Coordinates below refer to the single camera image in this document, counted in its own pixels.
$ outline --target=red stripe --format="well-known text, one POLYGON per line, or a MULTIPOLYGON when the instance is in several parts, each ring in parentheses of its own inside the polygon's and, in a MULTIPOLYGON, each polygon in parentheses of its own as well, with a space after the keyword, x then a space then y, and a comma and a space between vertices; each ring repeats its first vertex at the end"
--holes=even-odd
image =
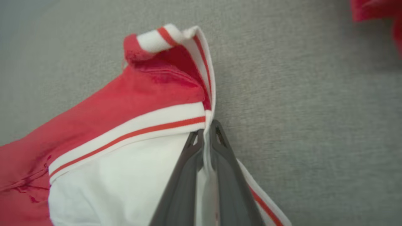
POLYGON ((282 222, 275 215, 274 212, 267 206, 267 204, 255 193, 255 191, 249 186, 251 193, 257 203, 263 208, 263 210, 268 214, 268 216, 272 219, 276 226, 283 226, 282 222))
POLYGON ((164 27, 159 28, 157 31, 158 31, 159 34, 162 36, 162 38, 163 38, 167 43, 169 43, 169 45, 171 45, 172 47, 173 47, 173 46, 176 46, 176 45, 179 45, 179 44, 170 36, 169 32, 168 32, 164 27))
POLYGON ((195 43, 197 44, 198 50, 199 50, 200 53, 201 53, 202 61, 204 61, 205 69, 207 70, 208 83, 209 83, 209 93, 210 93, 211 98, 212 98, 211 78, 210 78, 210 75, 209 75, 209 67, 208 67, 208 63, 207 63, 207 58, 205 58, 204 49, 202 48, 202 45, 201 45, 201 42, 200 42, 198 36, 194 36, 194 41, 195 41, 195 43))
POLYGON ((162 124, 162 125, 156 125, 156 126, 151 126, 148 128, 144 128, 144 129, 140 129, 134 132, 131 132, 129 134, 123 135, 115 140, 113 140, 112 142, 96 149, 95 151, 92 151, 86 155, 83 155, 77 159, 74 159, 71 162, 68 162, 62 166, 60 166, 59 168, 57 168, 55 171, 53 171, 53 173, 51 173, 50 177, 52 177, 53 175, 55 175, 57 172, 59 172, 60 170, 73 165, 74 163, 77 163, 83 159, 86 159, 90 156, 93 156, 94 154, 97 154, 103 150, 105 150, 106 148, 111 147, 112 145, 115 145, 117 143, 119 143, 120 141, 123 141, 125 139, 137 136, 137 135, 141 135, 141 134, 145 134, 145 133, 150 133, 150 132, 155 132, 155 131, 159 131, 159 130, 164 130, 164 129, 172 129, 172 128, 176 128, 176 127, 181 127, 181 126, 186 126, 186 125, 192 125, 192 124, 196 124, 196 123, 200 123, 200 122, 205 122, 205 116, 202 117, 198 117, 198 118, 193 118, 193 119, 186 119, 186 120, 182 120, 182 121, 176 121, 176 122, 171 122, 171 123, 166 123, 166 124, 162 124))

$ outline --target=red fabric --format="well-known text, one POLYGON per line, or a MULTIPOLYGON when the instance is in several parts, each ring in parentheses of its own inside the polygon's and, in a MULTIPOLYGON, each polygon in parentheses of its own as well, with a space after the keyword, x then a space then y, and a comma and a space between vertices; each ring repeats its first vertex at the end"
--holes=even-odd
POLYGON ((402 53, 402 0, 351 0, 353 19, 393 18, 393 38, 402 53))
POLYGON ((210 109, 185 48, 154 55, 130 35, 124 50, 129 66, 120 76, 21 140, 0 147, 0 225, 51 225, 47 166, 67 151, 160 108, 204 101, 210 109))

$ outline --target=red fabric corner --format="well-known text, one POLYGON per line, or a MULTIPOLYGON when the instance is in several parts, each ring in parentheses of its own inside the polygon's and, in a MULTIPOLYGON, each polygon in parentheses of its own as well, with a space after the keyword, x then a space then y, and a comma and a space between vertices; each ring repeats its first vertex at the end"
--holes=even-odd
POLYGON ((364 21, 369 19, 394 17, 402 9, 401 0, 351 0, 353 19, 364 21))
POLYGON ((131 66, 136 61, 149 60, 154 57, 154 54, 143 50, 138 43, 137 35, 128 35, 123 41, 124 58, 131 66))
POLYGON ((393 27, 393 38, 399 52, 402 53, 402 13, 395 19, 393 27))

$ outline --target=gray upholstery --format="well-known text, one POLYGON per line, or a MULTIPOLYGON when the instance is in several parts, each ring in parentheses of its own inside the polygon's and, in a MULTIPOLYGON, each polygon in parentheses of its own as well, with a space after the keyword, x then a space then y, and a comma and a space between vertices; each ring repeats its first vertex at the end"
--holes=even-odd
POLYGON ((199 25, 216 118, 295 226, 402 224, 402 61, 390 22, 353 23, 348 0, 0 4, 1 145, 117 76, 125 35, 199 25))

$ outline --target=red and white jacket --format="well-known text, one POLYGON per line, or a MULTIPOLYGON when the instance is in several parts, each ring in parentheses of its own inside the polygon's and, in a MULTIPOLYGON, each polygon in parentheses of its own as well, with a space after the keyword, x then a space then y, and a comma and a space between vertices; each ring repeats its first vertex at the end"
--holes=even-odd
MULTIPOLYGON (((0 147, 1 225, 148 225, 190 132, 208 131, 216 89, 198 27, 124 40, 123 73, 0 147)), ((290 221, 240 167, 267 225, 290 221)))

